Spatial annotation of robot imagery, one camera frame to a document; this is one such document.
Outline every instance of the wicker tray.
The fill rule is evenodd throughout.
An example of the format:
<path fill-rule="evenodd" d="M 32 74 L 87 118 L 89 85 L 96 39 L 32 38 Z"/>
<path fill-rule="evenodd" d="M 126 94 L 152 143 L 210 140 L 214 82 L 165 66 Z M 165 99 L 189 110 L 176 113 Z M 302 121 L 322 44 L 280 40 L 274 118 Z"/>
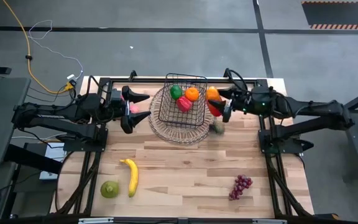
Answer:
<path fill-rule="evenodd" d="M 203 140 L 208 135 L 209 125 L 214 121 L 214 116 L 209 112 L 206 104 L 204 105 L 204 122 L 201 126 L 197 128 L 172 126 L 170 123 L 165 123 L 158 118 L 163 91 L 164 88 L 159 90 L 150 104 L 152 114 L 149 116 L 149 123 L 153 132 L 165 141 L 178 144 L 193 144 Z"/>

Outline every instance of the red bell pepper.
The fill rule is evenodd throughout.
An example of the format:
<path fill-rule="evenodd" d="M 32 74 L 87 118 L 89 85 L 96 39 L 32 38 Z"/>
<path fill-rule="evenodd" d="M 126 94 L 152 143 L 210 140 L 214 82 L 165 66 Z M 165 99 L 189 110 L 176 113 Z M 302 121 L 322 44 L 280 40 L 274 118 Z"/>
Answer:
<path fill-rule="evenodd" d="M 208 90 L 206 91 L 206 104 L 208 106 L 209 112 L 211 112 L 211 114 L 215 117 L 221 116 L 221 112 L 216 109 L 214 106 L 212 106 L 208 100 L 219 100 L 222 101 L 221 95 L 219 95 L 218 90 L 214 87 L 211 86 L 208 88 Z"/>
<path fill-rule="evenodd" d="M 209 112 L 211 112 L 213 116 L 218 117 L 222 115 L 221 112 L 214 106 L 212 106 L 208 101 L 206 102 L 206 104 L 208 105 Z"/>
<path fill-rule="evenodd" d="M 179 99 L 177 99 L 177 105 L 180 111 L 186 113 L 193 106 L 193 103 L 186 97 L 181 96 Z"/>

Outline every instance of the black wire basket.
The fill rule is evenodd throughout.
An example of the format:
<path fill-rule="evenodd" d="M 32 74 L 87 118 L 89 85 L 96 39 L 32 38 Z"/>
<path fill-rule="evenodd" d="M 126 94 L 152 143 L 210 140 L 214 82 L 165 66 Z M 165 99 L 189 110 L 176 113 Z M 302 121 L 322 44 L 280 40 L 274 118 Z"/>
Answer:
<path fill-rule="evenodd" d="M 197 128 L 203 125 L 207 84 L 205 77 L 169 73 L 165 77 L 158 119 L 165 122 L 167 126 L 179 128 Z M 193 102 L 193 106 L 186 113 L 179 110 L 176 100 L 170 95 L 173 85 L 180 86 L 183 92 L 190 87 L 195 87 L 198 90 L 198 100 Z"/>

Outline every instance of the wire basket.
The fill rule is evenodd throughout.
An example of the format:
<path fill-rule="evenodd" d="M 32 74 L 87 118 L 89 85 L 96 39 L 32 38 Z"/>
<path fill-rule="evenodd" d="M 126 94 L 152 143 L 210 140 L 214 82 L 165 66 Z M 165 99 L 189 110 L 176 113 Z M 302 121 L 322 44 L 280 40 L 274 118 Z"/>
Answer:
<path fill-rule="evenodd" d="M 162 122 L 158 118 L 162 92 L 163 88 L 154 95 L 149 108 L 150 112 L 152 112 L 149 116 L 149 123 L 153 132 L 161 139 L 177 144 L 194 144 L 203 140 L 209 133 L 209 125 L 213 124 L 215 120 L 215 117 L 207 109 L 206 104 L 204 105 L 206 111 L 203 125 L 191 129 L 174 127 L 171 123 Z"/>
<path fill-rule="evenodd" d="M 193 106 L 186 113 L 179 110 L 176 100 L 170 95 L 170 89 L 173 85 L 180 86 L 182 91 L 190 87 L 195 87 L 198 90 L 198 100 L 193 102 Z M 168 126 L 177 128 L 197 128 L 203 125 L 206 88 L 207 79 L 205 77 L 169 73 L 165 77 L 158 119 Z"/>

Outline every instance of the purple grapes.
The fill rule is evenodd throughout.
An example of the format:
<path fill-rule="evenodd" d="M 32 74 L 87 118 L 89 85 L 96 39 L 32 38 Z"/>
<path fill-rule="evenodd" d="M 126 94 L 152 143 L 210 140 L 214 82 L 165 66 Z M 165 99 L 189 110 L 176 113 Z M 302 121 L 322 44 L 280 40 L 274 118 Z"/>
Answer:
<path fill-rule="evenodd" d="M 238 175 L 234 180 L 233 190 L 229 193 L 229 200 L 239 200 L 240 195 L 244 189 L 249 189 L 253 183 L 250 177 L 245 176 L 244 174 Z"/>

